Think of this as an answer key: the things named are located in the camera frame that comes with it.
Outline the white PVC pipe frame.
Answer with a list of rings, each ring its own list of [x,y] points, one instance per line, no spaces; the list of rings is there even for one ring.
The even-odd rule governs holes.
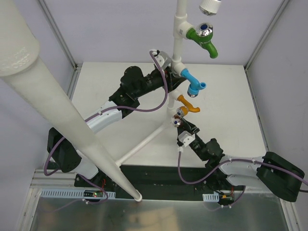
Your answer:
[[[0,2],[0,77],[137,202],[142,195],[101,145],[39,57],[39,42],[12,0]]]

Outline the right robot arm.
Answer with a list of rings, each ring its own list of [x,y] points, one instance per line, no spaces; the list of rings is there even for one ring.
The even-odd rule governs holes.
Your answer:
[[[302,184],[307,185],[305,173],[294,164],[274,152],[266,152],[258,157],[236,157],[224,154],[217,139],[204,142],[199,136],[199,128],[193,123],[175,118],[172,125],[177,129],[179,155],[185,147],[190,149],[205,162],[208,173],[199,180],[187,181],[178,174],[182,182],[190,185],[203,181],[213,183],[222,190],[231,186],[268,189],[275,196],[288,202],[296,202]]]

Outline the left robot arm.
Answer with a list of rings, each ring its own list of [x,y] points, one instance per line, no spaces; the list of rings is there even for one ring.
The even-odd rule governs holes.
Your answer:
[[[132,112],[154,112],[166,103],[168,95],[186,79],[172,73],[170,67],[155,68],[146,76],[138,66],[130,66],[120,79],[119,88],[93,114],[85,119],[90,129],[97,133],[108,125],[124,119]],[[163,101],[151,109],[140,109],[139,98],[158,88],[164,90]],[[102,176],[98,168],[81,157],[75,147],[51,128],[48,134],[48,158],[44,164],[44,174],[50,176],[57,171],[67,173],[76,171],[85,176],[85,182],[91,187],[101,184]]]

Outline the brown water faucet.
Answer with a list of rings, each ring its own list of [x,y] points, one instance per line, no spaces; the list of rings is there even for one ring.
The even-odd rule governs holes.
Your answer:
[[[174,118],[172,124],[176,128],[181,128],[181,127],[185,127],[187,123],[184,118]]]

